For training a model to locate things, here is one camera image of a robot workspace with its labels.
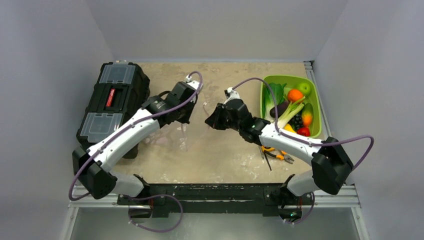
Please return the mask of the clear zip top bag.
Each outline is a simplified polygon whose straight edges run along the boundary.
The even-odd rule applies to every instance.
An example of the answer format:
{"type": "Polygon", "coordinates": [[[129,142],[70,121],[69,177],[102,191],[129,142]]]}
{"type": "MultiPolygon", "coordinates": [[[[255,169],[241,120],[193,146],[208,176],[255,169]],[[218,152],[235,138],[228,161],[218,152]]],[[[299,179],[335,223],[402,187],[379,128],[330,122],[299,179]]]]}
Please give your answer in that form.
{"type": "Polygon", "coordinates": [[[194,107],[190,123],[173,122],[150,134],[142,143],[147,146],[159,146],[187,152],[210,129],[204,123],[204,120],[210,116],[209,106],[207,101],[201,100],[194,107]]]}

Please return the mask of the green toy bok choy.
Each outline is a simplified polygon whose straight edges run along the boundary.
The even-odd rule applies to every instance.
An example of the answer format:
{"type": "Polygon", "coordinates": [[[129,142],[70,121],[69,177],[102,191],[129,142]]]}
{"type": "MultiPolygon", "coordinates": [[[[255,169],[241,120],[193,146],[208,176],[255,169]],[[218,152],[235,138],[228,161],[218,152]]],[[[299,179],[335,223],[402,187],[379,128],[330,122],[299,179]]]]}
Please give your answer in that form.
{"type": "Polygon", "coordinates": [[[268,84],[273,94],[271,94],[270,89],[264,84],[262,90],[262,117],[268,121],[273,121],[274,116],[271,116],[270,111],[274,110],[276,100],[277,104],[281,104],[284,102],[284,88],[287,85],[286,83],[269,83],[268,84]]]}

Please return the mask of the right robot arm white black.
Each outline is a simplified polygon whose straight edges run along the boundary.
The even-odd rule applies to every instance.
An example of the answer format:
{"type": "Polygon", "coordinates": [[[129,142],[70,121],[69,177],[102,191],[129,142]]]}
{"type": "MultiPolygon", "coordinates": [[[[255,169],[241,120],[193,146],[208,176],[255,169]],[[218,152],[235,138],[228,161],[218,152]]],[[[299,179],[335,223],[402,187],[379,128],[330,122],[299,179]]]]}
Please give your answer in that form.
{"type": "Polygon", "coordinates": [[[354,168],[337,139],[308,138],[276,129],[270,121],[252,116],[241,99],[218,103],[205,123],[215,130],[235,130],[246,142],[285,151],[310,165],[311,170],[284,182],[280,196],[288,204],[316,190],[337,195],[354,168]]]}

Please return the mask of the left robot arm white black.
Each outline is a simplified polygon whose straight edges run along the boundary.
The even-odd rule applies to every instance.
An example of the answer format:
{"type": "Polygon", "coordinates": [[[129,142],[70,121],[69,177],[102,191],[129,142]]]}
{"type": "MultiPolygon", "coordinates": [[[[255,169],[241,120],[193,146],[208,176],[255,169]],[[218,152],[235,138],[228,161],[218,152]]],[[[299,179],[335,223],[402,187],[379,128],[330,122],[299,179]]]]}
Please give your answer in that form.
{"type": "Polygon", "coordinates": [[[113,173],[116,163],[143,139],[173,122],[189,124],[202,81],[179,81],[162,98],[154,95],[142,104],[133,117],[115,132],[89,147],[73,152],[75,179],[94,199],[110,193],[127,195],[138,205],[149,199],[148,184],[133,174],[113,173]]]}

